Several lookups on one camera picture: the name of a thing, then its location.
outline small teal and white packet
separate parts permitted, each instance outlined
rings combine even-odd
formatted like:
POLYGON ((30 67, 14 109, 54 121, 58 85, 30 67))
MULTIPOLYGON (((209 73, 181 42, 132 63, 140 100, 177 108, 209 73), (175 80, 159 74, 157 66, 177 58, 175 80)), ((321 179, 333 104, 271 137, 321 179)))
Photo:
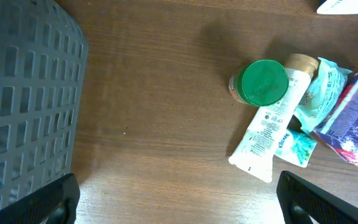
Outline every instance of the small teal and white packet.
POLYGON ((321 63, 318 76, 311 82, 294 111, 302 124, 302 131, 306 134, 323 122, 334 108, 347 82, 347 75, 352 72, 339 68, 335 62, 321 57, 319 59, 321 63))
POLYGON ((317 141, 307 134, 287 129, 278 143, 275 155, 294 165, 306 168, 316 145, 317 141))

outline black object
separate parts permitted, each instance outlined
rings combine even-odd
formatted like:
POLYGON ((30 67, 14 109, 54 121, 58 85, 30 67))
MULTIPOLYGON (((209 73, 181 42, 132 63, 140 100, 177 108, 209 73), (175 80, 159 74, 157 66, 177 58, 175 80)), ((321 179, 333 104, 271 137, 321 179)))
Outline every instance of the black object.
POLYGON ((283 171, 277 185, 277 197, 286 224, 358 223, 358 208, 305 181, 283 171))
POLYGON ((0 211, 1 223, 72 224, 80 199, 74 174, 67 174, 0 211))

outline tissue packet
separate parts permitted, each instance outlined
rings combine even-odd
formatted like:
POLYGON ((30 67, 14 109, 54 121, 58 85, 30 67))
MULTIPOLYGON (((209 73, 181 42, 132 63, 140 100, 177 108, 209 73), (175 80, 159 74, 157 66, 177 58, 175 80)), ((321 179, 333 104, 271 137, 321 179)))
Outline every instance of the tissue packet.
POLYGON ((358 166, 358 74, 315 133, 344 160, 358 166))
POLYGON ((334 108, 347 82, 347 75, 352 72, 339 68, 335 62, 319 59, 318 76, 311 82, 294 111, 306 134, 312 132, 334 108))
POLYGON ((317 141, 306 134, 287 129, 278 143, 275 155, 294 165, 306 168, 317 141))

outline white tube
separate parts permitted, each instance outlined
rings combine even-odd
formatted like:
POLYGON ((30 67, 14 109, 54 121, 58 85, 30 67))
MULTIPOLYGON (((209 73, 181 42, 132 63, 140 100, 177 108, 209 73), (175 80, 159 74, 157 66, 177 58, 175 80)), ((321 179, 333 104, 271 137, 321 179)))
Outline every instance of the white tube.
POLYGON ((274 105, 261 107, 244 137, 229 158, 232 165, 266 183, 272 181, 273 155, 292 114, 308 88, 309 74, 286 68, 290 84, 284 97, 274 105))

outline wooden table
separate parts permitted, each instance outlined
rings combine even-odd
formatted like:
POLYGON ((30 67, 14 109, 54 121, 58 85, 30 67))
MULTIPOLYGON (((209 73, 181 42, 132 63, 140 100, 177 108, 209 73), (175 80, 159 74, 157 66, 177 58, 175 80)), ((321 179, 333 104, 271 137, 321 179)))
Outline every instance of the wooden table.
POLYGON ((227 90, 243 65, 290 53, 358 71, 358 15, 317 0, 60 0, 89 40, 72 171, 77 223, 283 223, 290 170, 358 207, 358 168, 318 146, 265 184, 227 161, 257 108, 227 90))

